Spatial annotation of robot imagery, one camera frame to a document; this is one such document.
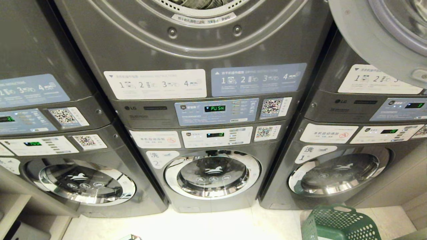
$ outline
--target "washing machine door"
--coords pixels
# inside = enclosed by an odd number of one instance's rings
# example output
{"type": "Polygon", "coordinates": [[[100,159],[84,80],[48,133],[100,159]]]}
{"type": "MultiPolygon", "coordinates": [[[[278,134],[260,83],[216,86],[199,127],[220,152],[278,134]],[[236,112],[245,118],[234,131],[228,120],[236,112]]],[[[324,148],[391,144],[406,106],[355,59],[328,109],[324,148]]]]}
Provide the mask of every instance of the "washing machine door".
{"type": "Polygon", "coordinates": [[[427,88],[427,0],[329,0],[345,40],[370,64],[427,88]]]}
{"type": "Polygon", "coordinates": [[[193,199],[223,199],[250,188],[260,175],[251,155],[229,150],[196,152],[172,161],[165,170],[168,185],[193,199]]]}
{"type": "Polygon", "coordinates": [[[128,201],[135,183],[116,169],[75,159],[40,159],[28,162],[24,172],[39,188],[90,206],[128,201]]]}
{"type": "Polygon", "coordinates": [[[390,159],[384,147],[338,150],[300,165],[289,177],[290,189],[305,196],[346,192],[378,176],[390,159]]]}

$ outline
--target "digital display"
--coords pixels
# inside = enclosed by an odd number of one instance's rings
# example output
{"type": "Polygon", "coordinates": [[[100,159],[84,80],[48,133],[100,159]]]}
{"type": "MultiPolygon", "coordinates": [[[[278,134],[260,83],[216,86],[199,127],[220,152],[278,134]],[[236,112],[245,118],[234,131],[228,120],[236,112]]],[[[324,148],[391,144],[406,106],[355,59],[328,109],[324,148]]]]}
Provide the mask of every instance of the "digital display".
{"type": "Polygon", "coordinates": [[[423,102],[412,102],[408,103],[405,108],[421,108],[422,106],[424,106],[423,102]]]}
{"type": "Polygon", "coordinates": [[[7,123],[7,122],[14,122],[15,119],[13,119],[11,116],[7,117],[0,117],[0,123],[7,123]]]}
{"type": "Polygon", "coordinates": [[[396,133],[398,131],[398,129],[390,129],[390,130],[383,130],[381,132],[381,134],[386,134],[386,133],[396,133]]]}
{"type": "Polygon", "coordinates": [[[208,134],[206,134],[207,138],[216,138],[216,137],[223,137],[223,136],[224,136],[223,132],[208,133],[208,134]]]}
{"type": "Polygon", "coordinates": [[[225,111],[225,105],[205,107],[205,112],[211,112],[211,111],[225,111]]]}
{"type": "Polygon", "coordinates": [[[40,142],[25,142],[26,146],[41,146],[40,142]]]}

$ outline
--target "screw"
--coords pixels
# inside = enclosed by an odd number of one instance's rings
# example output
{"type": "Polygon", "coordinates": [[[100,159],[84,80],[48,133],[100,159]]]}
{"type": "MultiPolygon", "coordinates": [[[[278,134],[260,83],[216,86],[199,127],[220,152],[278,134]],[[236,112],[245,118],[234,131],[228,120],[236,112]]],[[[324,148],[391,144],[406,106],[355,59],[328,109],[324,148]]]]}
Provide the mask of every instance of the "screw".
{"type": "Polygon", "coordinates": [[[242,27],[240,25],[235,25],[233,28],[233,34],[235,36],[239,36],[240,34],[242,34],[242,27]]]}
{"type": "Polygon", "coordinates": [[[178,32],[176,31],[175,28],[170,27],[167,32],[169,33],[169,37],[170,38],[176,38],[176,35],[178,34],[178,32]]]}

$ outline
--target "tiled floor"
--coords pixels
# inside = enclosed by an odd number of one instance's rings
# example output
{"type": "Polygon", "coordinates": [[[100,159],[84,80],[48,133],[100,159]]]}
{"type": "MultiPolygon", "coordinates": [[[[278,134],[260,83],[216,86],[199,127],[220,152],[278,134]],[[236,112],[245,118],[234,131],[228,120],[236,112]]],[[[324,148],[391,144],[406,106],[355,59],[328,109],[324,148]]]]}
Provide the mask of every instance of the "tiled floor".
{"type": "MultiPolygon", "coordinates": [[[[414,232],[402,207],[364,208],[358,212],[377,224],[382,240],[414,232]]],[[[121,219],[81,216],[73,219],[63,240],[119,240],[132,233],[143,240],[300,240],[301,211],[266,210],[258,204],[235,211],[179,214],[164,213],[121,219]]]]}

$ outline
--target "green laundry basket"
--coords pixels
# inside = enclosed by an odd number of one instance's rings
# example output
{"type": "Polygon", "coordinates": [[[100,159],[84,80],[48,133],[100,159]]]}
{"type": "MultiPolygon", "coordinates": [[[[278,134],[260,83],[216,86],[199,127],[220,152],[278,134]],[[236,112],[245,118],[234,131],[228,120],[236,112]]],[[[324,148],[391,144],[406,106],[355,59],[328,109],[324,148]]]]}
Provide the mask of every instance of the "green laundry basket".
{"type": "Polygon", "coordinates": [[[381,240],[370,217],[338,204],[315,207],[303,222],[301,231],[303,240],[381,240]],[[349,211],[337,210],[337,207],[349,211]]]}

